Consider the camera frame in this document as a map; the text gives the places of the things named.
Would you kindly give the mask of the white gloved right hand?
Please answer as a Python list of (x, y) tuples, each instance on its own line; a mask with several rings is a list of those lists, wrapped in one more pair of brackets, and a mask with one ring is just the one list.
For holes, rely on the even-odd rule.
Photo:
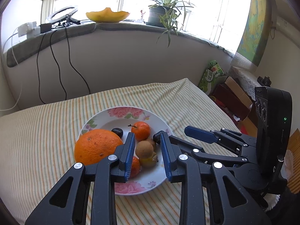
[[(283, 178), (286, 178), (287, 181), (289, 181), (289, 179), (291, 179), (291, 177), (293, 176), (293, 155), (290, 150), (286, 151), (283, 167), (281, 168), (280, 174), (283, 176)], [(277, 203), (280, 200), (283, 200), (284, 196), (287, 196), (288, 194), (291, 194), (289, 187), (286, 187), (284, 192), (282, 192), (281, 194), (267, 193), (264, 196), (264, 199), (268, 204), (268, 207), (265, 210), (265, 212), (268, 212), (268, 211), (274, 209), (274, 207), (277, 205)]]

